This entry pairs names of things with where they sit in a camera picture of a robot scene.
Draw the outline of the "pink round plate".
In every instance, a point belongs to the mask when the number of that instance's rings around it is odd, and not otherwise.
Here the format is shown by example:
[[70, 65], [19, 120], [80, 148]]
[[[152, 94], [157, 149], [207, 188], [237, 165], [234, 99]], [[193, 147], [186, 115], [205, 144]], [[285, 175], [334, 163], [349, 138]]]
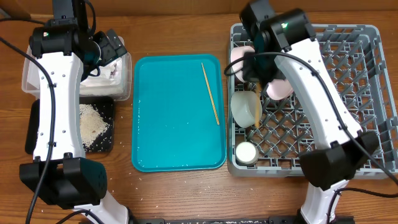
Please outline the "pink round plate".
[[268, 83], [266, 93], [272, 100], [282, 100], [294, 92], [288, 80], [274, 79]]

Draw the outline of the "wooden chopstick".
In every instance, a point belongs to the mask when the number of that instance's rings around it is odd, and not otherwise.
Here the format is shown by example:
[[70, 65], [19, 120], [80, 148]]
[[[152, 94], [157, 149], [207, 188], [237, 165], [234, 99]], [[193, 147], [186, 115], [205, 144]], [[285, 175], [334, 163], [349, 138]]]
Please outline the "wooden chopstick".
[[261, 100], [260, 100], [260, 95], [261, 95], [261, 84], [259, 82], [256, 83], [256, 109], [255, 109], [255, 127], [258, 129], [260, 127], [260, 118], [262, 116], [262, 113], [260, 112], [260, 106], [261, 106]]
[[203, 70], [203, 75], [204, 75], [204, 78], [205, 78], [206, 87], [208, 89], [208, 94], [209, 94], [209, 97], [210, 97], [210, 101], [211, 101], [211, 105], [212, 105], [212, 108], [213, 108], [213, 112], [214, 112], [214, 116], [215, 116], [215, 119], [216, 119], [216, 123], [217, 123], [217, 125], [220, 125], [220, 121], [219, 121], [219, 118], [218, 118], [218, 113], [217, 113], [217, 110], [216, 110], [216, 107], [215, 107], [215, 103], [214, 103], [214, 100], [213, 100], [213, 95], [212, 95], [212, 92], [211, 92], [210, 84], [209, 84], [209, 81], [208, 81], [208, 77], [207, 77], [205, 66], [204, 66], [203, 62], [201, 63], [201, 67], [202, 67], [202, 70]]

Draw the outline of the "grey-green bowl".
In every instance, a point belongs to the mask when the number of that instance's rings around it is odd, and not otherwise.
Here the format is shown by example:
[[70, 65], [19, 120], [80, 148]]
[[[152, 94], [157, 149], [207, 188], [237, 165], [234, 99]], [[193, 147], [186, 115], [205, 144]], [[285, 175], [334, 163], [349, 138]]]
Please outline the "grey-green bowl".
[[248, 128], [255, 123], [256, 94], [253, 91], [237, 91], [231, 97], [231, 112], [238, 126]]

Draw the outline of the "small white cup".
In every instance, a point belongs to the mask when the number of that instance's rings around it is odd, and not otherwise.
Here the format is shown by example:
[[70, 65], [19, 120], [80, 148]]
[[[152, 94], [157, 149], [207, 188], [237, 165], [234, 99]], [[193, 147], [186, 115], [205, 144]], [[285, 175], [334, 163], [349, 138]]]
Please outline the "small white cup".
[[250, 142], [241, 142], [235, 149], [236, 162], [241, 166], [253, 166], [259, 158], [259, 151]]

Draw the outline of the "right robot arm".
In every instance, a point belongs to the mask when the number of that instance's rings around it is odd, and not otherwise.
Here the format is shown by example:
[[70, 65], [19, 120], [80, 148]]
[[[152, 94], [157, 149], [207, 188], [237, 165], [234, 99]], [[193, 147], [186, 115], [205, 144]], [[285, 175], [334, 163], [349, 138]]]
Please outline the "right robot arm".
[[239, 17], [254, 47], [244, 54], [243, 79], [264, 87], [287, 79], [312, 129], [315, 150], [299, 157], [308, 189], [295, 222], [336, 222], [340, 190], [377, 149], [377, 135], [363, 131], [342, 102], [306, 13], [276, 14], [268, 1], [253, 1]]

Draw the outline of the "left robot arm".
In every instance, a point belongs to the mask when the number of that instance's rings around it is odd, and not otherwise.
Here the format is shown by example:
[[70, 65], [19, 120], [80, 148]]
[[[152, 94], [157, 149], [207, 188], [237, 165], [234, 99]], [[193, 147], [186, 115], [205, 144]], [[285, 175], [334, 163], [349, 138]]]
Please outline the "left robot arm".
[[85, 157], [80, 135], [80, 83], [126, 53], [114, 31], [98, 32], [89, 1], [54, 1], [53, 18], [34, 29], [25, 55], [40, 78], [33, 160], [20, 180], [43, 200], [94, 223], [132, 223], [130, 209], [107, 190], [104, 165]]

